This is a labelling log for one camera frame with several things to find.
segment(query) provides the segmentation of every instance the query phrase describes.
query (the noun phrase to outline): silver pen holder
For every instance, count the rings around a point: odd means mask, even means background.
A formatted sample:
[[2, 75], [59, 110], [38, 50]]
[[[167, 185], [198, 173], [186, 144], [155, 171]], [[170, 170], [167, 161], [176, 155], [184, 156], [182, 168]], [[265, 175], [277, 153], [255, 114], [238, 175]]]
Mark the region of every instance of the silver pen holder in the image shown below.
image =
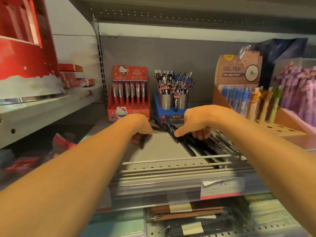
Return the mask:
[[160, 94], [159, 104], [164, 110], [170, 110], [174, 104], [174, 96], [172, 94]]
[[182, 94], [181, 97], [178, 99], [178, 108], [179, 109], [186, 109], [189, 105], [189, 94]]

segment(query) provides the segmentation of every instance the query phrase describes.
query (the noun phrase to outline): brown notebook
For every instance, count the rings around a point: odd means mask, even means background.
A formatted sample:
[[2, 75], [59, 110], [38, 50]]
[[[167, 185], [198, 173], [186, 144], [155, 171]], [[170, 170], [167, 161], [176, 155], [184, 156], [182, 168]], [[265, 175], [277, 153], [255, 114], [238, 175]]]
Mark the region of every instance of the brown notebook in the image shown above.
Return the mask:
[[224, 204], [221, 199], [201, 200], [190, 202], [192, 211], [171, 213], [169, 205], [150, 208], [150, 218], [154, 221], [170, 220], [186, 217], [213, 215], [224, 212]]

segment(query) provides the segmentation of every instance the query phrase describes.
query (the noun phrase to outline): upper shelf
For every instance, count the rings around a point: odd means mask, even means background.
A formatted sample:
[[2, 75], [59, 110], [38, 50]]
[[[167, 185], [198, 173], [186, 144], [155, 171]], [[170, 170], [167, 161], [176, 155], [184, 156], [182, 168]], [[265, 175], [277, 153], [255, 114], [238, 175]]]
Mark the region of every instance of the upper shelf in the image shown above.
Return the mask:
[[101, 87], [73, 89], [41, 101], [0, 105], [0, 148], [3, 148], [101, 97]]
[[316, 0], [77, 0], [99, 22], [316, 34]]

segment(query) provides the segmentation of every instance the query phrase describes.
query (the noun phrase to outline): person's right hand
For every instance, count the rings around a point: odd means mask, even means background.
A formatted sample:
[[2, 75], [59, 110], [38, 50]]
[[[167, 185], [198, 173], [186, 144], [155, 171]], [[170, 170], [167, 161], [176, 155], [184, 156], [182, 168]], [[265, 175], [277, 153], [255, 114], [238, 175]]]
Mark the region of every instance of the person's right hand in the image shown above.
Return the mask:
[[184, 125], [177, 129], [174, 135], [179, 137], [191, 132], [194, 138], [207, 139], [211, 134], [211, 128], [220, 129], [223, 118], [233, 112], [219, 105], [190, 108], [184, 113]]

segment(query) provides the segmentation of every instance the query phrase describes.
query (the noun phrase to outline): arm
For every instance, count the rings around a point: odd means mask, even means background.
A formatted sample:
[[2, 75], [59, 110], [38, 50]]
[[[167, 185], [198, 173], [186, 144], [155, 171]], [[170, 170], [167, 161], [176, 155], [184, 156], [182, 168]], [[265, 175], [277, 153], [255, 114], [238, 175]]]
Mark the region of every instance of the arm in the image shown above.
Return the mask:
[[194, 132], [203, 138], [205, 127], [221, 130], [255, 168], [273, 195], [291, 215], [316, 236], [316, 157], [250, 122], [235, 111], [208, 105], [192, 108], [175, 135]]
[[1, 235], [80, 235], [137, 132], [152, 134], [144, 115], [121, 118], [0, 192]]

